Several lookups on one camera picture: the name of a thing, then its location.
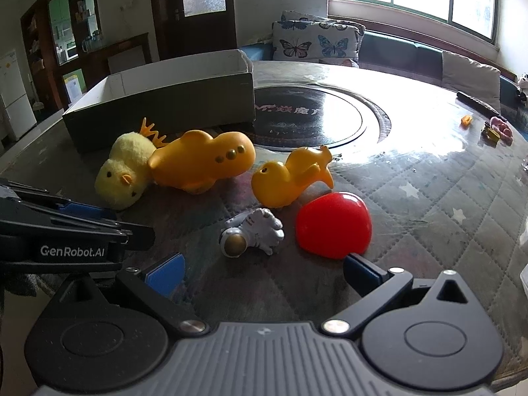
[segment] chick's beak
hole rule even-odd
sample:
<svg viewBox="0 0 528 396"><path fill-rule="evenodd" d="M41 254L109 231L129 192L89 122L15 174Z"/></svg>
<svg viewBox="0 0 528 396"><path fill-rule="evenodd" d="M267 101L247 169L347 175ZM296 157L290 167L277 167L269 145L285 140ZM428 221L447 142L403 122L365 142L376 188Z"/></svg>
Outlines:
<svg viewBox="0 0 528 396"><path fill-rule="evenodd" d="M130 186L132 184L132 176L130 174L123 174L120 180L123 185Z"/></svg>

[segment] astronaut figurine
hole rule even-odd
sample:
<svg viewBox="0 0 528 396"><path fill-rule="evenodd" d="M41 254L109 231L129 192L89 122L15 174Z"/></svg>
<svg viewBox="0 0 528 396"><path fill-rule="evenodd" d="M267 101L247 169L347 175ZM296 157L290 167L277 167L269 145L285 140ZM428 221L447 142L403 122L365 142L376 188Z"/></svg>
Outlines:
<svg viewBox="0 0 528 396"><path fill-rule="evenodd" d="M282 222L268 209L244 211L225 222L220 249L228 258L238 258L248 247L257 247L268 256L284 239Z"/></svg>

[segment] black glass cooktop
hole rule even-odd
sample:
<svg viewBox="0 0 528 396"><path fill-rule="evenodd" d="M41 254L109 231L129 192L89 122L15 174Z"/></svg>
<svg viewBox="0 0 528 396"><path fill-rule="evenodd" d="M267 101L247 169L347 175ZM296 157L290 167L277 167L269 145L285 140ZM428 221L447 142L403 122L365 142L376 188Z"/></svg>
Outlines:
<svg viewBox="0 0 528 396"><path fill-rule="evenodd" d="M225 125L244 132L256 145L294 149L352 141L365 130L363 118L349 101L331 92L302 86L255 89L255 120Z"/></svg>

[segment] window sill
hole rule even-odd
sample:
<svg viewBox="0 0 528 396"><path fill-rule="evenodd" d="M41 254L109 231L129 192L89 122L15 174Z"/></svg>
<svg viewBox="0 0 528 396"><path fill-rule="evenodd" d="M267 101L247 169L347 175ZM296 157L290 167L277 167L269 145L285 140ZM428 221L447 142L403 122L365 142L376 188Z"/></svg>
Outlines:
<svg viewBox="0 0 528 396"><path fill-rule="evenodd" d="M447 23L406 10L356 0L328 0L328 14L416 31L469 50L490 61L497 61L499 49L495 45Z"/></svg>

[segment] white refrigerator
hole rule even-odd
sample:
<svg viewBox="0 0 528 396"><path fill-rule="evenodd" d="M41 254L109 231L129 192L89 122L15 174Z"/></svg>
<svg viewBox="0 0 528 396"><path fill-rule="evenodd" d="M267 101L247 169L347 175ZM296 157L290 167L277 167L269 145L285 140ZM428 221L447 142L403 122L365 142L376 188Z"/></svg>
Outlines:
<svg viewBox="0 0 528 396"><path fill-rule="evenodd" d="M19 140L36 125L14 50L0 58L0 111L12 141Z"/></svg>

